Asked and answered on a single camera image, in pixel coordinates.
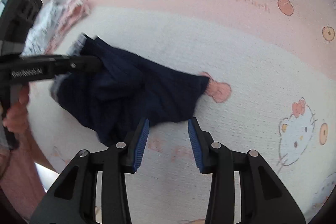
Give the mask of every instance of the pink towel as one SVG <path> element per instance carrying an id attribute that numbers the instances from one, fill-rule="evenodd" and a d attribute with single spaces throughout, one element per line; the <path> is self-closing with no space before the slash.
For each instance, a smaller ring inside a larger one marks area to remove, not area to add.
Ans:
<path id="1" fill-rule="evenodd" d="M 68 0 L 67 7 L 59 19 L 55 35 L 51 38 L 45 54 L 53 54 L 62 42 L 64 34 L 78 20 L 90 14 L 89 0 Z"/>

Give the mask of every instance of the human hand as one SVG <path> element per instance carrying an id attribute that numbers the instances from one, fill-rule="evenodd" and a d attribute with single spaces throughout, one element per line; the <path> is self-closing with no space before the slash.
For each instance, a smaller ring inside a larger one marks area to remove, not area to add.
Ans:
<path id="1" fill-rule="evenodd" d="M 2 121 L 3 126 L 10 132 L 24 133 L 29 127 L 27 110 L 28 103 L 29 85 L 26 85 L 20 90 L 18 102 L 10 107 L 7 111 L 6 118 Z"/>

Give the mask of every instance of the bed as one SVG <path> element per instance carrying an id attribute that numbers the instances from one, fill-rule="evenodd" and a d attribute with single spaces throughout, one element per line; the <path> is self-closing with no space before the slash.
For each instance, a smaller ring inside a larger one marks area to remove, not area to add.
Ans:
<path id="1" fill-rule="evenodd" d="M 228 84 L 225 99 L 203 95 L 198 101 L 201 128 L 231 150 L 258 150 L 306 221 L 314 217 L 336 182 L 336 0 L 90 2 L 91 15 L 68 32 L 55 53 L 64 54 L 84 32 Z M 53 101 L 49 86 L 50 81 L 31 86 L 30 122 L 60 172 L 79 150 L 105 146 Z M 201 223 L 210 182 L 194 164 L 186 122 L 152 128 L 141 168 L 126 177 L 133 222 Z M 236 192 L 238 222 L 238 180 Z M 333 199 L 311 223 L 328 214 Z"/>

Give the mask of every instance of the navy blue cloth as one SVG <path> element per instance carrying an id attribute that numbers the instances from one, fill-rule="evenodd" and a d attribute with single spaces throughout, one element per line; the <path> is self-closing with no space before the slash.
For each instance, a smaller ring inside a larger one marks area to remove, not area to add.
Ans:
<path id="1" fill-rule="evenodd" d="M 97 74 L 72 73 L 61 83 L 58 103 L 110 146 L 146 117 L 150 126 L 193 116 L 209 78 L 175 71 L 134 53 L 87 38 L 80 55 L 103 62 Z"/>

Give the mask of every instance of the hello kitty face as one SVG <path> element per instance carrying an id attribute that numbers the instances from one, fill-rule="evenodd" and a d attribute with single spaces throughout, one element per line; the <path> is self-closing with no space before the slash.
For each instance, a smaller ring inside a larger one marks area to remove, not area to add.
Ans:
<path id="1" fill-rule="evenodd" d="M 312 138 L 315 122 L 314 115 L 304 98 L 292 105 L 293 114 L 279 124 L 281 136 L 279 163 L 291 165 L 305 151 Z"/>
<path id="2" fill-rule="evenodd" d="M 319 191 L 315 193 L 311 208 L 305 212 L 304 216 L 308 223 L 318 213 L 324 203 L 327 201 L 332 190 L 336 185 L 336 173 L 329 175 L 322 183 Z"/>

